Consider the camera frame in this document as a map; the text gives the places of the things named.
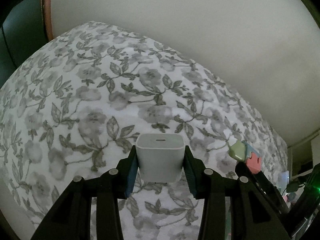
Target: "white power adapter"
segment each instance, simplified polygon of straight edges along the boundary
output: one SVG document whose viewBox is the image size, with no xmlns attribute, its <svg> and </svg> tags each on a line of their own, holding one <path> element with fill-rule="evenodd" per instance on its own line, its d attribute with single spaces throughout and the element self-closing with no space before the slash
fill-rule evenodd
<svg viewBox="0 0 320 240">
<path fill-rule="evenodd" d="M 176 182 L 181 178 L 185 142 L 179 134 L 139 135 L 136 141 L 140 176 L 149 182 Z"/>
</svg>

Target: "pink block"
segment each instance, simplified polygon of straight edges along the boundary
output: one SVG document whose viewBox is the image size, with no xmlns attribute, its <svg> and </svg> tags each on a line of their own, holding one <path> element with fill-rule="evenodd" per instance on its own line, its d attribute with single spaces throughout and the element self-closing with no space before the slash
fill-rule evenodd
<svg viewBox="0 0 320 240">
<path fill-rule="evenodd" d="M 245 162 L 252 174 L 257 174 L 261 171 L 261 157 L 258 157 L 254 152 L 251 153 L 251 157 Z"/>
</svg>

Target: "floral bedspread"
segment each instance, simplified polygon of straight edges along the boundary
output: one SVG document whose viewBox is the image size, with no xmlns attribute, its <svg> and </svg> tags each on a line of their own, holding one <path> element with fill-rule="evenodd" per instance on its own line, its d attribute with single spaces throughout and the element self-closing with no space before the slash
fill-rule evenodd
<svg viewBox="0 0 320 240">
<path fill-rule="evenodd" d="M 43 46 L 0 95 L 0 175 L 35 228 L 75 175 L 114 168 L 141 132 L 181 134 L 195 157 L 229 178 L 237 139 L 260 152 L 275 185 L 287 168 L 286 143 L 232 87 L 174 49 L 105 23 Z M 119 201 L 124 238 L 197 239 L 202 208 L 185 176 L 165 184 L 138 175 Z"/>
</svg>

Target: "green block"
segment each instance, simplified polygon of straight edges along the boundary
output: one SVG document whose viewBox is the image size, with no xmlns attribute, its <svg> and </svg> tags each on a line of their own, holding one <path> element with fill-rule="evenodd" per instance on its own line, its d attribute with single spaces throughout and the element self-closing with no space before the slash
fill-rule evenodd
<svg viewBox="0 0 320 240">
<path fill-rule="evenodd" d="M 229 155 L 231 158 L 239 162 L 245 161 L 245 144 L 237 141 L 234 145 L 230 146 Z"/>
</svg>

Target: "gray leaf pattern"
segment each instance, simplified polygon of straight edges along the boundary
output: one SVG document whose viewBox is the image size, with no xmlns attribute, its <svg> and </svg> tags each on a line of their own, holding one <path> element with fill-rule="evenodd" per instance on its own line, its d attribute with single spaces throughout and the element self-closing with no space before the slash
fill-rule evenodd
<svg viewBox="0 0 320 240">
<path fill-rule="evenodd" d="M 75 175 L 100 176 L 140 133 L 159 132 L 181 134 L 228 178 L 236 178 L 228 156 L 236 140 L 260 152 L 275 185 L 286 170 L 285 142 L 237 91 L 169 46 L 116 26 L 88 22 L 60 35 L 0 90 L 0 170 L 35 227 Z M 184 174 L 170 184 L 138 174 L 118 204 L 125 239 L 197 239 L 203 204 Z"/>
</svg>

